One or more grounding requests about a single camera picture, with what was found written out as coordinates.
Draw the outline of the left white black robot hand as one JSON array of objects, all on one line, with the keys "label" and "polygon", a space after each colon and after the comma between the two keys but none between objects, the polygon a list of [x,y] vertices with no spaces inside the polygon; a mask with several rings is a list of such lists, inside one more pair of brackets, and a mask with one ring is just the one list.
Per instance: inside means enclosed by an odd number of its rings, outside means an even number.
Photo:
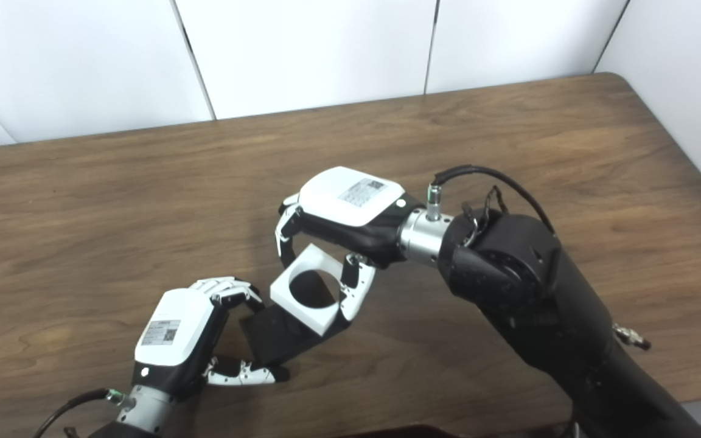
[{"label": "left white black robot hand", "polygon": [[206,385],[288,381],[285,367],[215,354],[230,311],[240,305],[254,314],[265,309],[256,286],[233,276],[205,278],[164,292],[134,348],[133,386],[183,402]]}]

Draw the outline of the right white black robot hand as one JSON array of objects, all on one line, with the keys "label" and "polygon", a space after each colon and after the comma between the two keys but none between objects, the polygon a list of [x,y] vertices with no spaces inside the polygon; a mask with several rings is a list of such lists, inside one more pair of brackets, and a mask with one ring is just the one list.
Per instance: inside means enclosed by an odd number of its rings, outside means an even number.
[{"label": "right white black robot hand", "polygon": [[[386,178],[342,166],[315,175],[280,206],[274,236],[284,272],[271,285],[275,303],[317,335],[353,321],[379,269],[418,258],[411,247],[424,213]],[[338,302],[317,310],[298,302],[294,283],[306,271],[333,274]]]}]

